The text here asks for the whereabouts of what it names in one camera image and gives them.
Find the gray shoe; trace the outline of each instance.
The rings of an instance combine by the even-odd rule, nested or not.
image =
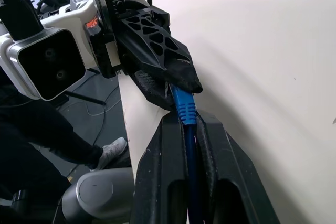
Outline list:
[[[97,168],[90,171],[95,172],[104,169],[112,160],[120,156],[126,150],[126,147],[127,141],[123,137],[118,138],[112,144],[103,146],[103,154],[99,158]]]

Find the leg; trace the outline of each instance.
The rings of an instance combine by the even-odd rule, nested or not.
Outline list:
[[[17,94],[6,105],[22,104],[30,99]],[[71,124],[48,102],[36,100],[15,109],[2,109],[7,121],[12,122],[31,142],[50,148],[59,157],[95,168],[102,148],[92,146],[78,136]]]
[[[28,143],[18,128],[0,121],[0,182],[13,194],[27,189],[35,202],[57,202],[71,185]]]

